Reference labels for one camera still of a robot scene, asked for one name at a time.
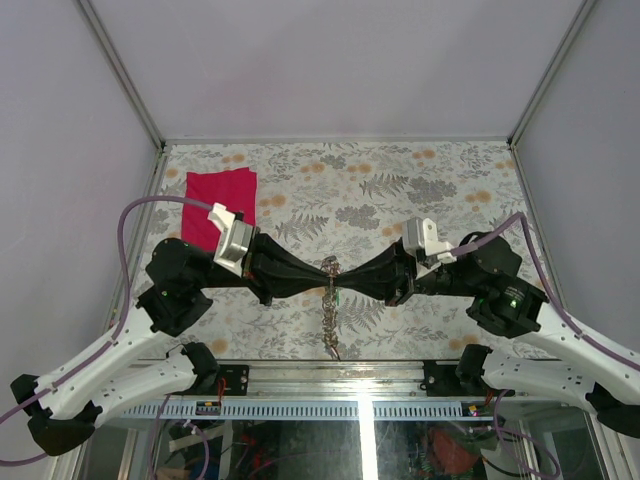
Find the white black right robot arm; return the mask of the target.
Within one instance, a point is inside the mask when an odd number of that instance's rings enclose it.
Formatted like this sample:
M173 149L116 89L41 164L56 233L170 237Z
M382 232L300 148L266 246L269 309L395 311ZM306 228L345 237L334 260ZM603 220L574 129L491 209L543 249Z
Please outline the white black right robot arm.
M639 354L568 314L551 294L518 275L521 257L502 237L473 232L458 247L437 226L414 218L402 237L362 266L339 274L339 288L398 306L413 295L467 297L467 316L488 333L552 355L517 359L471 345L457 369L467 394L484 388L553 398L578 407L620 434L639 435Z

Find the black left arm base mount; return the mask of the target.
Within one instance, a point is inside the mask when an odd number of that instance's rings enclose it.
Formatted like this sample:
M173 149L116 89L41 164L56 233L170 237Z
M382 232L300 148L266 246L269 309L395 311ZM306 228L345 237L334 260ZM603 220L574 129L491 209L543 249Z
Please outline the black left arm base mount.
M199 395L214 395L226 398L246 396L249 386L250 367L243 364L227 364L206 379L196 392Z

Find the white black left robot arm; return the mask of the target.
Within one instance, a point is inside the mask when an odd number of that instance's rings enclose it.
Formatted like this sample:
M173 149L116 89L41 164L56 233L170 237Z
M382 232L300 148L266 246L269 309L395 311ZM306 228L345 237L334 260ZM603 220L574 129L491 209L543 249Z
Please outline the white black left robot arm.
M117 325L50 373L22 374L12 382L32 439L46 455L75 449L109 419L150 399L216 390L220 366L201 342L184 344L154 366L117 375L194 326L213 304L205 289L247 288L267 305L330 282L327 273L289 254L266 234L220 245L213 252L166 239L154 249L146 272L151 287Z

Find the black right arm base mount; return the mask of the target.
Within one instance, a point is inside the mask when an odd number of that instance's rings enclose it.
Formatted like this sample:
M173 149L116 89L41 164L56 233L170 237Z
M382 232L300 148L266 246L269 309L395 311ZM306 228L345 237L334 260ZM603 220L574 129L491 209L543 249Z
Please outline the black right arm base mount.
M457 361L423 360L423 379L419 389L427 397L467 397L480 396L485 392L482 386L463 382L457 375Z

